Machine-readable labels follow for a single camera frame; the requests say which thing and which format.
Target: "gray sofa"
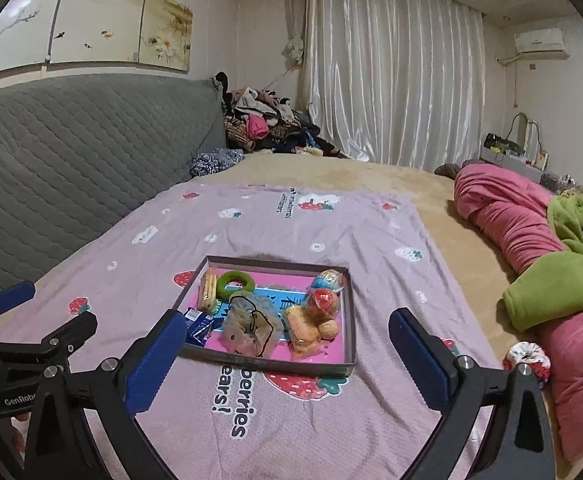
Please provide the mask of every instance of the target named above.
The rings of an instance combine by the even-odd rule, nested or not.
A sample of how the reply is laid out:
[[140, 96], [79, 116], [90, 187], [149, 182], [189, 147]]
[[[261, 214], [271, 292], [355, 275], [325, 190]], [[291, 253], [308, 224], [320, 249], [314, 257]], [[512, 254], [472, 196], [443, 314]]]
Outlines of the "gray sofa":
[[224, 144], [211, 80], [97, 74], [0, 89], [0, 288], [35, 282]]

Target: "blue gripper pad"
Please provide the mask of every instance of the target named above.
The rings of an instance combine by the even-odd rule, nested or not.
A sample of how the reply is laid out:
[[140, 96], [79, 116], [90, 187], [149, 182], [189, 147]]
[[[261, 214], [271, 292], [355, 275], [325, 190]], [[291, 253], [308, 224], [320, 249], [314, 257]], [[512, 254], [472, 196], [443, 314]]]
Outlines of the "blue gripper pad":
[[36, 288], [32, 282], [20, 282], [0, 291], [0, 314], [31, 300], [35, 293]]
[[124, 379], [125, 408], [132, 418], [152, 405], [186, 335], [185, 316], [177, 310], [168, 310], [150, 333], [134, 342], [126, 352], [122, 360], [136, 362]]
[[454, 355], [418, 323], [408, 308], [389, 317], [389, 339], [431, 410], [444, 413], [458, 386]]

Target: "metal screw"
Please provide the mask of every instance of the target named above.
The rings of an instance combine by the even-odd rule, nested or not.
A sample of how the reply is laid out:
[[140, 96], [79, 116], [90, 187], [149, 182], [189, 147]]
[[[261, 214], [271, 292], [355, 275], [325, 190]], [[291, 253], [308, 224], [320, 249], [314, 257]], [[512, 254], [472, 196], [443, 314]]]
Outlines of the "metal screw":
[[105, 359], [100, 367], [105, 371], [105, 372], [111, 372], [112, 370], [116, 369], [116, 367], [118, 366], [118, 359], [114, 358], [114, 357], [110, 357]]
[[458, 364], [460, 368], [463, 368], [464, 370], [469, 370], [470, 368], [474, 367], [475, 363], [474, 360], [468, 355], [462, 355], [458, 358]]
[[48, 379], [51, 379], [52, 377], [56, 376], [56, 374], [58, 373], [58, 368], [55, 367], [54, 365], [52, 366], [48, 366], [45, 371], [43, 372], [43, 375], [45, 377], [47, 377]]
[[527, 363], [521, 363], [516, 368], [518, 369], [518, 371], [521, 374], [523, 374], [525, 376], [531, 375], [531, 372], [532, 372], [531, 366], [529, 366]]

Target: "red wrapped candy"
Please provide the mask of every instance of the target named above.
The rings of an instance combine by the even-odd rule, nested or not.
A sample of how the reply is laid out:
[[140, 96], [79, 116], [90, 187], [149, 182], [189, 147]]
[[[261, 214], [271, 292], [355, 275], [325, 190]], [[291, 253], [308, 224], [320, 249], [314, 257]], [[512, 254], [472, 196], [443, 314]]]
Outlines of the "red wrapped candy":
[[307, 294], [306, 304], [315, 322], [334, 319], [338, 313], [338, 295], [328, 288], [312, 288]]

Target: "beige bed sheet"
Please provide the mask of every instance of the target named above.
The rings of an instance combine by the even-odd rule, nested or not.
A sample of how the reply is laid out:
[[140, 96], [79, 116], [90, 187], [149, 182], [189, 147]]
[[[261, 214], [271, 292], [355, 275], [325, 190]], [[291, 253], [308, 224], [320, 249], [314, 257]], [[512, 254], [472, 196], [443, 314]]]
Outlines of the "beige bed sheet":
[[[230, 170], [203, 177], [205, 182], [272, 184], [324, 190], [392, 190], [409, 195], [449, 269], [460, 284], [498, 359], [520, 340], [533, 338], [513, 329], [502, 293], [515, 279], [500, 250], [472, 224], [464, 221], [453, 203], [453, 182], [421, 170], [381, 166], [312, 155], [254, 153]], [[553, 430], [552, 402], [547, 398]], [[556, 447], [556, 477], [573, 479], [583, 460], [573, 466]]]

